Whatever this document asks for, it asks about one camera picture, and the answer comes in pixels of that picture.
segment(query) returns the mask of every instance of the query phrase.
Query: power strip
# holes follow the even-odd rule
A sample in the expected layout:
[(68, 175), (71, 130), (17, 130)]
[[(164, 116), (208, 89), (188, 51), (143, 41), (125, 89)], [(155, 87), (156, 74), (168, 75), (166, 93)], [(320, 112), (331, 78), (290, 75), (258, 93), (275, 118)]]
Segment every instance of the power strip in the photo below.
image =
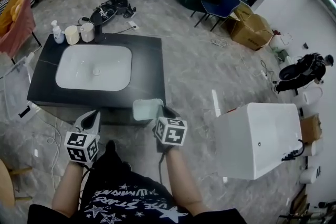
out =
[(138, 30), (139, 26), (132, 20), (128, 21), (129, 25), (133, 27), (133, 30)]

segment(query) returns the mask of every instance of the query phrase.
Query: cardboard box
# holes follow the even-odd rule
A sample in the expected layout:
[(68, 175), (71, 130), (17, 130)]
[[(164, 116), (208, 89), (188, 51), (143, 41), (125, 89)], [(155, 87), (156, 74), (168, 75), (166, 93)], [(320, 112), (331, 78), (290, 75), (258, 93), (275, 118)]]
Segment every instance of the cardboard box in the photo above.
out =
[(249, 6), (241, 3), (234, 13), (238, 19), (231, 17), (226, 23), (233, 41), (252, 50), (259, 50), (271, 40), (273, 31), (267, 21), (254, 14)]
[(311, 144), (322, 136), (321, 122), (318, 114), (300, 121), (302, 140)]

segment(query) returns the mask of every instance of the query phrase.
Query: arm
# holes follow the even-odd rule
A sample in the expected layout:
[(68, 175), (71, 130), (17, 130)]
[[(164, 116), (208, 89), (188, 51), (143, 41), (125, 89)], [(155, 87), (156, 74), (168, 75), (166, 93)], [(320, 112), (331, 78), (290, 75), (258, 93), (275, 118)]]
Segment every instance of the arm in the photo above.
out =
[(166, 162), (170, 186), (177, 204), (186, 208), (193, 216), (210, 211), (203, 204), (201, 193), (178, 147), (168, 151)]
[(53, 210), (69, 218), (77, 212), (82, 176), (83, 167), (69, 162), (52, 199)]

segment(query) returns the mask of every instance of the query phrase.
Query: soap dispenser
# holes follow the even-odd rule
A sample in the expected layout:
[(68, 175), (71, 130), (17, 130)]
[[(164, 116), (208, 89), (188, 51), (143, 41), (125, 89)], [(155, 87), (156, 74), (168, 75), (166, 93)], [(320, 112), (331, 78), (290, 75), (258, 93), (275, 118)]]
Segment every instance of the soap dispenser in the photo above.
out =
[(51, 22), (51, 25), (53, 26), (53, 33), (54, 33), (54, 40), (56, 43), (61, 44), (64, 41), (64, 32), (61, 30), (61, 28), (57, 25), (57, 21), (53, 20)]

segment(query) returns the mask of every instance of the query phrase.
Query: orange cushion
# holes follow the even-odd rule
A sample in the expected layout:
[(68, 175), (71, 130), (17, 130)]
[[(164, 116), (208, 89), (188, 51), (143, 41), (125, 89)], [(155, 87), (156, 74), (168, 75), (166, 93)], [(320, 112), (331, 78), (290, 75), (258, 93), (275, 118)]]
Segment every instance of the orange cushion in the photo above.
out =
[(0, 15), (0, 37), (3, 37), (9, 29), (12, 23), (12, 16), (10, 15), (11, 8), (16, 4), (18, 0), (9, 0), (4, 11)]

